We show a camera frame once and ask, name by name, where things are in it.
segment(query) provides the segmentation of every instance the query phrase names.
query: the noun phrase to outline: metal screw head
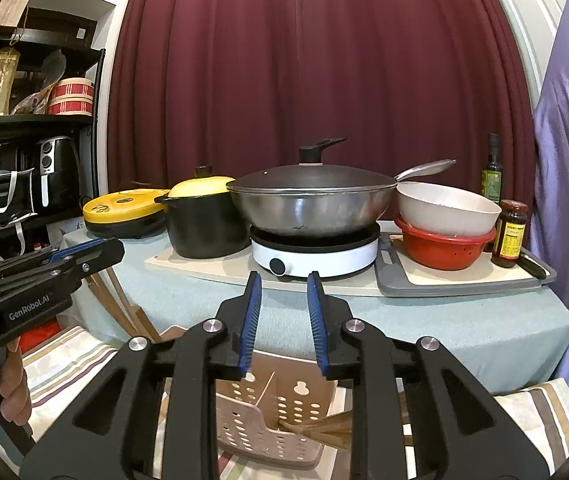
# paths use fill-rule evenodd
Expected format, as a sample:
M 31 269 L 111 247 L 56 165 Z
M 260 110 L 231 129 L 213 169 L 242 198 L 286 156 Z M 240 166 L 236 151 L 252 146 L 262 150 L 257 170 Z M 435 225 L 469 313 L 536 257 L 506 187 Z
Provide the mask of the metal screw head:
M 145 337 L 134 337 L 129 341 L 129 348 L 134 352 L 139 352 L 140 350 L 144 350 L 149 342 Z
M 422 346 L 422 348 L 424 348 L 425 350 L 428 351 L 433 351 L 433 350 L 437 350 L 440 348 L 440 342 L 435 338 L 432 337 L 430 335 L 423 337 L 422 339 L 420 339 L 420 345 Z
M 362 332 L 364 330 L 364 322 L 361 319 L 350 319 L 345 324 L 349 332 Z
M 222 329 L 222 322 L 219 319 L 207 319 L 202 323 L 205 332 L 218 332 Z

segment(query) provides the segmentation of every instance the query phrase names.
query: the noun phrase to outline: wok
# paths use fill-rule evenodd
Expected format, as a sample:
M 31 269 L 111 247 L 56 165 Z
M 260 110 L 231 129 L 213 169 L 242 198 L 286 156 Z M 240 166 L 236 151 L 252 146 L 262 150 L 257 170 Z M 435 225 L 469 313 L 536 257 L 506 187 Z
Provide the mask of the wok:
M 378 220 L 398 182 L 441 173 L 455 163 L 451 159 L 430 162 L 395 177 L 322 164 L 322 150 L 343 140 L 324 139 L 304 146 L 299 149 L 299 164 L 257 171 L 229 182 L 235 206 L 262 231 L 283 236 L 339 236 Z

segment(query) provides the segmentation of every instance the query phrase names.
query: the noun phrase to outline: black bag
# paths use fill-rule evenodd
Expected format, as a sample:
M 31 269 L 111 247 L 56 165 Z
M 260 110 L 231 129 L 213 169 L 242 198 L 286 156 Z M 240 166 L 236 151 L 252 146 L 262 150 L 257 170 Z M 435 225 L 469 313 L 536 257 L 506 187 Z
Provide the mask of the black bag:
M 0 174 L 0 230 L 14 228 L 20 240 L 20 254 L 26 249 L 22 221 L 36 215 L 31 188 L 31 173 L 11 171 Z

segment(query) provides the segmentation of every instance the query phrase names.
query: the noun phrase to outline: olive oil bottle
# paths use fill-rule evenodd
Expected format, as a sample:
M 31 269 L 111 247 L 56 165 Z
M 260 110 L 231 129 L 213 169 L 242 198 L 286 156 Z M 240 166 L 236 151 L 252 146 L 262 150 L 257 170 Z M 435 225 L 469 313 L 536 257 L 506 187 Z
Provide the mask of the olive oil bottle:
M 488 161 L 482 169 L 482 187 L 480 194 L 500 204 L 502 197 L 502 165 L 500 164 L 500 137 L 488 134 Z M 485 253 L 493 250 L 493 242 L 485 246 Z

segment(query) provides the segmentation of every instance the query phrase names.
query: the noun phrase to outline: yellow lid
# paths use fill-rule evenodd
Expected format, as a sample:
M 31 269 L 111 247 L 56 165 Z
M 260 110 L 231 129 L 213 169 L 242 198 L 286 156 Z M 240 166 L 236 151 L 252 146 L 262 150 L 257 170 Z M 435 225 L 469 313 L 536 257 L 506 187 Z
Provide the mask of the yellow lid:
M 154 199 L 166 192 L 166 189 L 130 189 L 110 193 L 87 202 L 82 214 L 87 222 L 94 224 L 143 218 L 162 210 L 162 204 L 156 204 Z
M 189 196 L 215 195 L 227 192 L 227 182 L 235 180 L 230 176 L 208 176 L 192 178 L 173 186 L 168 192 L 169 198 L 186 198 Z

